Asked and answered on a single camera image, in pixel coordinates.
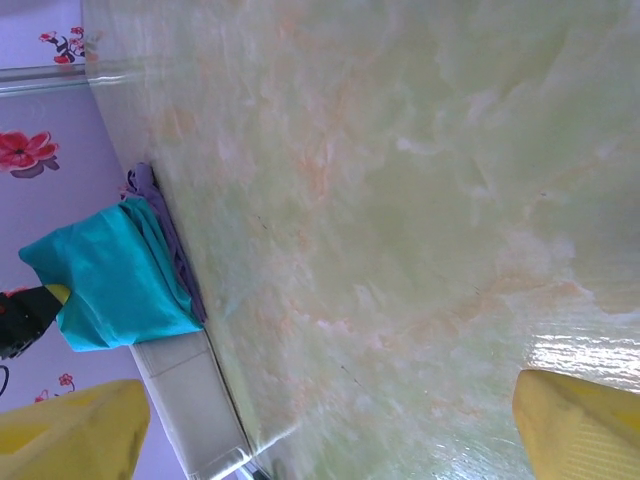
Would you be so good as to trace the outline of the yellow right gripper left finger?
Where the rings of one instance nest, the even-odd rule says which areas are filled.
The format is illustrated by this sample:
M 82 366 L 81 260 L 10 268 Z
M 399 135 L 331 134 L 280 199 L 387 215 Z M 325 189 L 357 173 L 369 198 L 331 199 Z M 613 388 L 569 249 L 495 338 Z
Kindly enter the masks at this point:
M 133 480 L 150 406 L 118 380 L 0 414 L 0 480 Z

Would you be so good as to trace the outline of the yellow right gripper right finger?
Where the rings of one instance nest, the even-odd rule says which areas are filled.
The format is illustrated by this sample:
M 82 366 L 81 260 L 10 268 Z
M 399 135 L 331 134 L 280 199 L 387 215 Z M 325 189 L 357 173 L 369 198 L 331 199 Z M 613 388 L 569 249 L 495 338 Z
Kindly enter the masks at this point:
M 640 394 L 523 370 L 513 415 L 536 480 L 640 480 Z

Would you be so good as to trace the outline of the teal t-shirt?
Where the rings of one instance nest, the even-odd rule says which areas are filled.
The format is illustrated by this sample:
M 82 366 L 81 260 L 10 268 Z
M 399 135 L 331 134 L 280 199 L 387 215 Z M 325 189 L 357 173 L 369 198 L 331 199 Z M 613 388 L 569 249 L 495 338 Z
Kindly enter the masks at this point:
M 70 295 L 57 324 L 75 352 L 115 349 L 199 332 L 149 203 L 128 198 L 19 251 L 45 285 Z

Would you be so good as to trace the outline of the white box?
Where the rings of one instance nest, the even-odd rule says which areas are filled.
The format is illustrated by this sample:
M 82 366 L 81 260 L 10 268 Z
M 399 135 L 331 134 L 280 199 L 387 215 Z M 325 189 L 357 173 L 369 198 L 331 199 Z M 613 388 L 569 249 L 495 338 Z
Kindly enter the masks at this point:
M 130 351 L 187 480 L 223 480 L 251 459 L 204 331 L 138 343 Z

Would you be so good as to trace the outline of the purple folded t-shirt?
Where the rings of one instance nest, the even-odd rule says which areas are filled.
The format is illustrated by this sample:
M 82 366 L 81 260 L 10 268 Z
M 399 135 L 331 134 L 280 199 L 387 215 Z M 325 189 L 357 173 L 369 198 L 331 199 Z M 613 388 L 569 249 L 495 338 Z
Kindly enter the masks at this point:
M 140 197 L 149 203 L 164 234 L 165 241 L 169 248 L 170 258 L 180 284 L 191 296 L 193 313 L 201 323 L 205 323 L 207 314 L 198 281 L 183 248 L 168 205 L 154 175 L 154 171 L 149 164 L 138 163 L 128 171 L 127 184 L 121 197 Z

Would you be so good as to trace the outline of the aluminium frame post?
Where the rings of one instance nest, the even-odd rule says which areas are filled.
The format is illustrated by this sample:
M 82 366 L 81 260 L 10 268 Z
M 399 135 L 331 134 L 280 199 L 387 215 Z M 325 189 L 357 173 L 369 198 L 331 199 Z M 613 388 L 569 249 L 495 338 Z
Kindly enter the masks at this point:
M 0 69 L 0 98 L 86 86 L 83 65 Z

